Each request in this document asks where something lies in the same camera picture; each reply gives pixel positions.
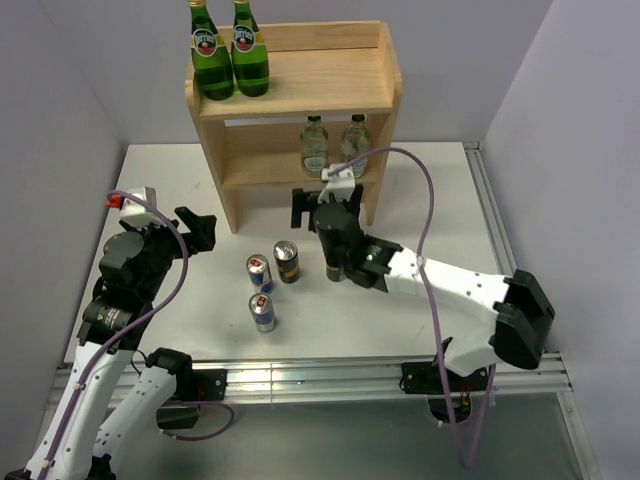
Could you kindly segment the black yellow can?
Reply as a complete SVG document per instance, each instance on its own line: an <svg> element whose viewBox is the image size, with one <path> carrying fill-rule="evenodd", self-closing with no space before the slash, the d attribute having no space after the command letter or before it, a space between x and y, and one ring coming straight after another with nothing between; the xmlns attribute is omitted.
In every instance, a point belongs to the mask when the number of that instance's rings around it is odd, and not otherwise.
<svg viewBox="0 0 640 480"><path fill-rule="evenodd" d="M286 284L297 282L300 277L300 266L298 248L295 243L289 240L276 242L273 247L273 255L280 280Z"/></svg>
<svg viewBox="0 0 640 480"><path fill-rule="evenodd" d="M327 265L326 276L332 282L342 282L345 280L344 268Z"/></svg>

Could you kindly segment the blue silver energy can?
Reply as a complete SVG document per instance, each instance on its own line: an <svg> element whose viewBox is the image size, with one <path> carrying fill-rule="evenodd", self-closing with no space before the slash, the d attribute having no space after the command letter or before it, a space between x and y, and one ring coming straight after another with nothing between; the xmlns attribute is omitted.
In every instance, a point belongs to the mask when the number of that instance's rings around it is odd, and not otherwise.
<svg viewBox="0 0 640 480"><path fill-rule="evenodd" d="M247 258L246 270L256 293L270 294L274 283L268 259L262 254L252 254Z"/></svg>
<svg viewBox="0 0 640 480"><path fill-rule="evenodd" d="M248 307L258 331L270 332L275 328L275 310L268 294L256 293L252 295Z"/></svg>

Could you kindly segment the clear Chang soda bottle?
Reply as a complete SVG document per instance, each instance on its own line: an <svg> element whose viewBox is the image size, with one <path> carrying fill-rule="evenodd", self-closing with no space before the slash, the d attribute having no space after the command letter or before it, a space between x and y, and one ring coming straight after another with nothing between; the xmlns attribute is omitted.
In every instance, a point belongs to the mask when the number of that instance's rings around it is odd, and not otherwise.
<svg viewBox="0 0 640 480"><path fill-rule="evenodd" d="M370 134L365 126L366 117L364 114L354 114L351 116L351 124L343 131L340 151L343 163L352 162L351 165L354 176L360 178L367 166L367 159L362 156L370 150Z"/></svg>
<svg viewBox="0 0 640 480"><path fill-rule="evenodd" d="M320 177L329 165L328 132L319 115L308 116L300 134L302 169L312 177Z"/></svg>

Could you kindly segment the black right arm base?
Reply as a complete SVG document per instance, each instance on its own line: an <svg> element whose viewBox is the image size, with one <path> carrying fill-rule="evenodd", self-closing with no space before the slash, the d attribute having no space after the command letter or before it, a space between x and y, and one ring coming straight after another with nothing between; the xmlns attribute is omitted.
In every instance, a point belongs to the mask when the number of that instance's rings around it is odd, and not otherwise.
<svg viewBox="0 0 640 480"><path fill-rule="evenodd" d="M480 368L466 377L459 376L449 370L446 370L445 373L453 394L472 393L486 389L490 370L487 367ZM443 384L436 361L402 363L399 388L409 395L443 395Z"/></svg>

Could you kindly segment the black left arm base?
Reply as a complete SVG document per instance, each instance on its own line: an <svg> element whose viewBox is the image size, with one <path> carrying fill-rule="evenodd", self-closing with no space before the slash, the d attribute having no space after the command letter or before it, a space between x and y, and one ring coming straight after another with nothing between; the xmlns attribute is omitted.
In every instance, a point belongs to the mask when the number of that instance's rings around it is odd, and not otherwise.
<svg viewBox="0 0 640 480"><path fill-rule="evenodd" d="M227 386L225 369L191 370L176 377L175 401L222 401Z"/></svg>

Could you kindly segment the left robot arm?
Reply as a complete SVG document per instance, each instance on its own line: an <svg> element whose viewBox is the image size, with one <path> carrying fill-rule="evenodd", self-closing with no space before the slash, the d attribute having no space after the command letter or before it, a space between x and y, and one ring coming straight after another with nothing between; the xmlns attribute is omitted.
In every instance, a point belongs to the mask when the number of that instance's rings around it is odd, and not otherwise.
<svg viewBox="0 0 640 480"><path fill-rule="evenodd" d="M159 310L155 297L170 267L215 246L213 215L178 207L174 220L143 209L120 213L122 232L105 244L100 275L82 315L67 385L49 428L27 465L9 479L114 479L140 430L170 399L195 386L190 355L152 352L125 399L111 409L114 390Z"/></svg>

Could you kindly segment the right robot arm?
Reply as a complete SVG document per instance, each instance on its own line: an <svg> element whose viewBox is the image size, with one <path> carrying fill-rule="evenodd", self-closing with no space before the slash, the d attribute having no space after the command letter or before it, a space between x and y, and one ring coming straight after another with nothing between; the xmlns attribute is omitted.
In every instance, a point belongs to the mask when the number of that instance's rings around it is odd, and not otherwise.
<svg viewBox="0 0 640 480"><path fill-rule="evenodd" d="M360 185L346 199L295 189L291 225L300 227L307 213L308 228L318 235L328 268L355 285L416 295L477 319L470 333L442 342L443 359L432 368L438 386L455 389L476 370L499 361L524 370L538 368L555 310L532 273L466 270L421 259L405 246L371 236L359 223L362 194Z"/></svg>

